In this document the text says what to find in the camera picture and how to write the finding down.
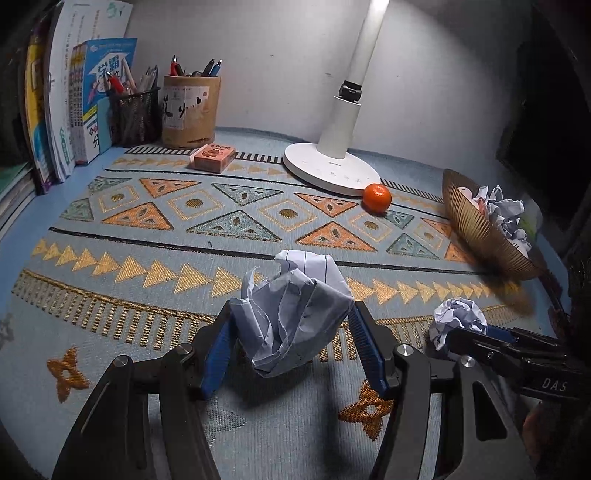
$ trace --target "white wall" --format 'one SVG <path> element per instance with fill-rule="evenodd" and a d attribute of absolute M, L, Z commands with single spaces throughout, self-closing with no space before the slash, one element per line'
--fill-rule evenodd
<path fill-rule="evenodd" d="M 369 0 L 133 3 L 136 73 L 167 70 L 173 54 L 188 71 L 223 58 L 218 125 L 317 141 Z M 527 17 L 516 3 L 391 0 L 352 147 L 499 179 L 495 151 Z"/>

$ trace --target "mesh pen holder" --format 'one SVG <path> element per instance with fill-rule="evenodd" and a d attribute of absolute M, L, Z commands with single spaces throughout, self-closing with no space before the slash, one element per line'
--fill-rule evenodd
<path fill-rule="evenodd" d="M 144 93 L 111 97 L 113 146 L 135 147 L 155 142 L 162 136 L 159 90 L 157 87 Z"/>

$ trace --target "workbook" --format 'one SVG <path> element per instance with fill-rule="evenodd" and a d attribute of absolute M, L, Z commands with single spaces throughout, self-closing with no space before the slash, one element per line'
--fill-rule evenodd
<path fill-rule="evenodd" d="M 126 85 L 123 63 L 131 68 L 137 38 L 88 40 L 74 48 L 70 65 L 70 127 L 76 164 L 90 163 L 100 154 L 97 106 L 107 92 L 105 72 Z"/>
<path fill-rule="evenodd" d="M 64 0 L 56 8 L 44 58 L 44 100 L 51 157 L 60 181 L 74 169 L 70 138 L 69 74 L 74 46 L 125 35 L 132 5 L 120 1 Z"/>
<path fill-rule="evenodd" d="M 47 14 L 39 20 L 33 29 L 27 48 L 27 62 L 24 72 L 27 134 L 31 144 L 31 153 L 35 162 L 39 186 L 44 193 L 47 193 L 54 178 L 43 102 L 43 84 L 45 83 L 43 55 L 50 24 L 51 15 Z"/>

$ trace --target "teal triangle pattern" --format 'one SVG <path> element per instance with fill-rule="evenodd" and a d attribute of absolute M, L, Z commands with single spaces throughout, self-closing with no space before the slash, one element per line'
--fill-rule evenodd
<path fill-rule="evenodd" d="M 404 227 L 412 222 L 413 218 L 414 215 L 411 215 L 410 213 L 396 212 L 394 210 L 388 210 L 386 213 L 386 220 L 392 222 L 401 230 L 404 230 Z"/>
<path fill-rule="evenodd" d="M 236 212 L 227 213 L 213 220 L 200 223 L 187 229 L 187 232 L 200 233 L 202 235 L 231 236 L 234 238 L 246 238 L 248 240 L 281 242 L 281 238 L 242 210 L 236 210 Z"/>
<path fill-rule="evenodd" d="M 88 185 L 88 191 L 91 195 L 94 195 L 97 192 L 101 192 L 102 190 L 108 189 L 113 185 L 118 185 L 119 183 L 125 183 L 126 181 L 130 181 L 131 179 L 113 179 L 109 177 L 97 177 L 93 181 L 91 181 Z"/>
<path fill-rule="evenodd" d="M 217 397 L 213 397 L 207 402 L 206 417 L 207 420 L 203 422 L 203 433 L 210 447 L 216 439 L 216 433 L 236 430 L 246 424 L 246 420 L 240 415 L 220 408 L 217 405 Z"/>
<path fill-rule="evenodd" d="M 410 238 L 406 233 L 400 235 L 396 241 L 388 247 L 387 252 L 393 255 L 410 255 L 412 257 L 434 259 L 439 258 L 415 239 Z"/>
<path fill-rule="evenodd" d="M 66 220 L 80 220 L 82 222 L 91 222 L 95 219 L 92 215 L 89 199 L 74 200 L 60 217 Z"/>
<path fill-rule="evenodd" d="M 228 185 L 225 183 L 212 183 L 212 185 L 241 207 L 283 193 L 281 190 L 245 187 L 244 185 Z"/>

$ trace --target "woven basket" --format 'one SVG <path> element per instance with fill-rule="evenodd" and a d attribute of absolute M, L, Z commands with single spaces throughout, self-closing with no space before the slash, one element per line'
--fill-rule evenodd
<path fill-rule="evenodd" d="M 547 269 L 541 252 L 532 245 L 525 258 L 516 247 L 477 208 L 462 195 L 458 187 L 467 187 L 473 196 L 479 187 L 464 175 L 446 170 L 443 172 L 443 202 L 452 225 L 458 235 L 481 259 L 496 265 L 514 280 L 530 280 L 539 277 Z"/>

